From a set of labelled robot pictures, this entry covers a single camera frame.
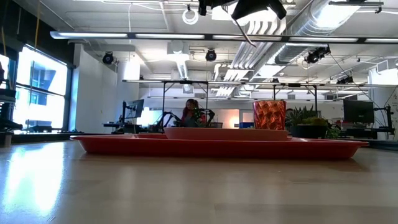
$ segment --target white ceiling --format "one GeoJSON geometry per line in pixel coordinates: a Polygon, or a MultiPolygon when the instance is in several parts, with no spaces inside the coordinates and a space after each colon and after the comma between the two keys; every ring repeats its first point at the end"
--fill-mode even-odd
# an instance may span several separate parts
{"type": "MultiPolygon", "coordinates": [[[[397,0],[382,0],[384,9],[398,9],[397,0]]],[[[30,0],[15,0],[22,7],[35,14],[36,2],[30,0]]],[[[71,30],[65,22],[70,24],[74,30],[89,31],[107,31],[107,32],[127,32],[128,7],[129,4],[105,4],[95,1],[72,1],[72,0],[42,0],[42,2],[57,13],[64,21],[59,19],[46,7],[42,7],[42,19],[57,30],[71,30]]],[[[287,17],[289,21],[294,13],[308,3],[308,0],[295,0],[297,7],[290,12],[287,17]]],[[[155,9],[160,9],[159,5],[146,5],[155,9]]],[[[183,9],[185,6],[165,5],[165,9],[183,9]]],[[[199,21],[190,26],[182,21],[183,11],[166,11],[165,21],[162,11],[146,9],[144,7],[132,5],[131,7],[131,31],[132,32],[179,32],[179,33],[219,33],[232,34],[239,33],[239,29],[231,21],[213,21],[211,16],[200,16],[199,21]]],[[[396,36],[398,35],[398,26],[396,21],[398,15],[393,14],[374,14],[374,13],[356,13],[344,25],[337,29],[333,35],[377,35],[377,36],[396,36]]],[[[129,44],[128,40],[102,40],[92,41],[92,44],[129,44]]],[[[143,69],[145,72],[170,73],[176,69],[175,63],[160,60],[166,54],[167,41],[161,40],[132,40],[141,53],[146,65],[150,68],[143,69]]],[[[212,71],[215,63],[205,62],[204,51],[207,48],[215,48],[218,52],[218,60],[232,60],[240,45],[239,42],[205,42],[191,41],[189,46],[194,49],[195,60],[188,61],[188,69],[200,69],[212,71]]],[[[377,62],[377,59],[383,56],[397,56],[398,46],[396,45],[331,45],[332,54],[343,69],[355,68],[354,77],[357,82],[366,81],[367,69],[372,66],[370,63],[377,62]],[[361,57],[361,63],[356,62],[357,57],[361,57]]],[[[129,52],[115,53],[121,60],[128,58],[129,52]]],[[[308,70],[301,66],[287,67],[283,70],[284,76],[280,79],[290,82],[302,81],[308,77],[311,80],[319,82],[327,80],[330,76],[341,73],[341,68],[336,65],[331,57],[321,61],[321,64],[315,65],[308,70]]]]}

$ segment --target woman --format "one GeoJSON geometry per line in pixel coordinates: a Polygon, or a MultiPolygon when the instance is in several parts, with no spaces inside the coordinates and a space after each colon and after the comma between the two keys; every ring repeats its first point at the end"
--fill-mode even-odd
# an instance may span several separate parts
{"type": "Polygon", "coordinates": [[[199,104],[194,99],[189,99],[185,103],[185,108],[182,111],[182,126],[186,128],[197,128],[197,120],[195,117],[195,109],[199,108],[199,104]]]}

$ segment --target table surface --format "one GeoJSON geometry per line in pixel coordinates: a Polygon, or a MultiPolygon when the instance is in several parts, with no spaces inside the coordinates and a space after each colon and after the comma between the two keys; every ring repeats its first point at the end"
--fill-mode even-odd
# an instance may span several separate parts
{"type": "Polygon", "coordinates": [[[97,156],[0,149],[5,223],[398,223],[398,153],[348,161],[97,156]]]}

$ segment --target red tray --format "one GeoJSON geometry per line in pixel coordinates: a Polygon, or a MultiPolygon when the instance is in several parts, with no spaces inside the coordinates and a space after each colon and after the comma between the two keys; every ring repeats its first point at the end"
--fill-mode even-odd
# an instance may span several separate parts
{"type": "Polygon", "coordinates": [[[289,138],[288,141],[173,140],[164,134],[72,136],[93,154],[256,159],[349,159],[367,142],[289,138]]]}

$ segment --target computer monitor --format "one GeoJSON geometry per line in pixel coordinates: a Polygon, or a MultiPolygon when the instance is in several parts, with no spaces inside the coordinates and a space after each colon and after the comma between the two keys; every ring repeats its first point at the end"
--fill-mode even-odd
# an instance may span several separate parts
{"type": "Polygon", "coordinates": [[[344,100],[344,121],[374,123],[373,102],[344,100]]]}
{"type": "Polygon", "coordinates": [[[126,103],[126,119],[140,118],[144,107],[144,100],[130,101],[126,103]]]}

